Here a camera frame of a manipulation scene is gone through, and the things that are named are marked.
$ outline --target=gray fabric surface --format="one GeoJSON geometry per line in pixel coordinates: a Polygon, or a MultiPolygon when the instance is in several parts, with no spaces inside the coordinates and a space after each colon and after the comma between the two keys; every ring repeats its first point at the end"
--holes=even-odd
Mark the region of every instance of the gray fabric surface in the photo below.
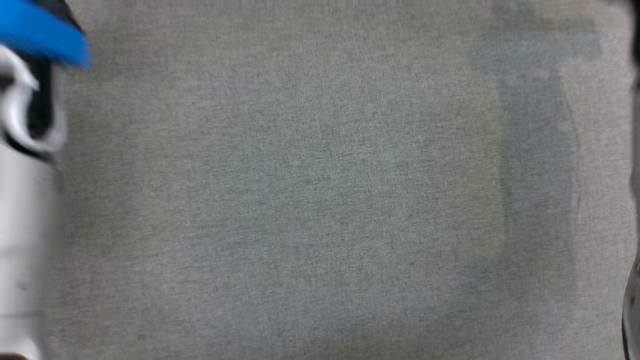
{"type": "Polygon", "coordinates": [[[421,3],[71,1],[52,355],[622,359],[629,17],[421,3]]]}

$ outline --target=gray cloth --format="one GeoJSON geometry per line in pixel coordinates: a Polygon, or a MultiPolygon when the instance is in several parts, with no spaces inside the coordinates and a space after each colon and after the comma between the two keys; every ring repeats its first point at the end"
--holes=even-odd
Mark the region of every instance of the gray cloth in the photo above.
{"type": "Polygon", "coordinates": [[[71,1],[54,358],[622,359],[630,17],[71,1]]]}

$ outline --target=white plastic part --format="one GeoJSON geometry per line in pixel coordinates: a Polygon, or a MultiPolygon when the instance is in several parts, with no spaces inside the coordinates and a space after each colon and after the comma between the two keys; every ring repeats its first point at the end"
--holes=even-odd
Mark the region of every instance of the white plastic part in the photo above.
{"type": "Polygon", "coordinates": [[[44,360],[46,264],[62,237],[62,196],[51,162],[0,143],[0,354],[44,360]]]}
{"type": "Polygon", "coordinates": [[[26,113],[31,94],[34,90],[38,90],[38,81],[20,56],[3,45],[0,45],[0,74],[10,74],[14,78],[13,84],[0,95],[0,116],[4,129],[15,141],[29,150],[35,152],[60,150],[67,139],[67,123],[60,102],[54,99],[52,127],[44,137],[34,139],[29,134],[26,113]]]}

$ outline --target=blue object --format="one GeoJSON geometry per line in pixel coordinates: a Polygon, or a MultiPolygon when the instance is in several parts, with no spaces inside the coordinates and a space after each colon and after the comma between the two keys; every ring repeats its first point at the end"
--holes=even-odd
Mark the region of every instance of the blue object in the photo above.
{"type": "Polygon", "coordinates": [[[69,65],[90,62],[81,31],[25,0],[0,0],[0,43],[69,65]]]}

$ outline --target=blue plastic part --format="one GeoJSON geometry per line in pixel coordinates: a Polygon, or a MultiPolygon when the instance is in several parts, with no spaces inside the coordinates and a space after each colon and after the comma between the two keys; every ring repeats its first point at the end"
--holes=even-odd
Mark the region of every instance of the blue plastic part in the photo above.
{"type": "Polygon", "coordinates": [[[81,31],[25,0],[0,0],[0,43],[67,65],[90,63],[81,31]]]}

